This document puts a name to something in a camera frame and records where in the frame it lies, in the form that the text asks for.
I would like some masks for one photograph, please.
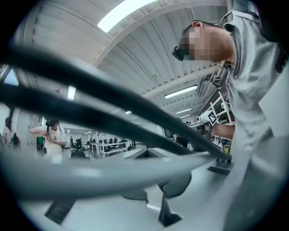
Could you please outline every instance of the woman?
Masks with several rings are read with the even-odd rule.
[[[2,134],[2,143],[4,144],[4,147],[11,148],[12,145],[13,147],[17,147],[20,149],[21,140],[17,136],[15,130],[12,128],[12,120],[9,117],[5,119],[5,127]]]

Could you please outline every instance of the gray t-shirt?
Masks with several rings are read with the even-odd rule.
[[[224,28],[231,34],[236,55],[235,65],[226,66],[228,99],[235,116],[231,153],[236,159],[273,135],[258,102],[279,76],[275,64],[280,50],[262,36],[259,19],[250,14],[233,11],[233,21]]]

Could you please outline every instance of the black metal bar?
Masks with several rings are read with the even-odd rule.
[[[192,153],[164,137],[121,118],[31,88],[0,84],[0,101],[49,116],[57,116],[67,122],[139,140],[178,155]]]
[[[95,75],[94,67],[82,69],[59,57],[19,45],[10,45],[2,62],[63,84],[72,85],[91,96],[131,111],[163,128],[167,128],[184,139],[193,142],[196,147],[209,151],[212,155],[222,156],[222,159],[231,159],[230,155],[224,155],[210,141],[205,140],[197,132],[187,128],[187,126],[156,105],[119,85]]]

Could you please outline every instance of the white shirt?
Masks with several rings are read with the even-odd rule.
[[[5,143],[5,134],[6,134],[6,140],[7,143],[11,143],[11,138],[14,136],[15,130],[13,129],[13,127],[11,126],[11,130],[9,130],[9,128],[7,128],[6,126],[3,128],[3,138],[2,138],[2,143]]]
[[[44,131],[47,131],[47,126],[43,125],[40,126],[39,128],[41,128]],[[57,141],[65,141],[65,133],[64,133],[64,129],[60,126],[57,127],[57,130],[54,131],[51,129],[51,127],[49,128],[49,136],[51,137],[51,139],[55,139]],[[62,149],[61,146],[59,146],[58,144],[49,142],[49,141],[45,141],[45,147],[47,150],[47,156],[48,157],[52,157],[55,155],[61,156],[62,157]]]

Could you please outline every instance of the ear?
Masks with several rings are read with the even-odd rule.
[[[194,27],[203,27],[203,23],[197,21],[193,22],[191,25]]]

